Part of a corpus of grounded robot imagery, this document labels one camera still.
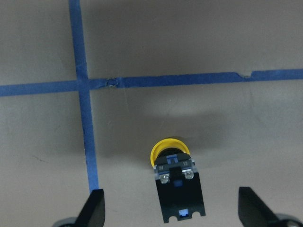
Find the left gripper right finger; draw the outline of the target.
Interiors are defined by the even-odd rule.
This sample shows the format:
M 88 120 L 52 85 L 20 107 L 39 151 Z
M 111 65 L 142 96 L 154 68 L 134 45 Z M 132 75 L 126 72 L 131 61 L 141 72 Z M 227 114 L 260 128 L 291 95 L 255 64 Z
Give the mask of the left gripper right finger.
M 279 218 L 250 187 L 238 192 L 238 217 L 244 227 L 271 227 Z

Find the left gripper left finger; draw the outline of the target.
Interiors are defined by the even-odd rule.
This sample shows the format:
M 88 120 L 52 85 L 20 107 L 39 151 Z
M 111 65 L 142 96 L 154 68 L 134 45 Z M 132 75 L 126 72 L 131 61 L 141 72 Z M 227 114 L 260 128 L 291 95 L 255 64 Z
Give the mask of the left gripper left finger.
M 76 227 L 103 227 L 105 223 L 105 196 L 103 189 L 93 190 L 78 215 Z

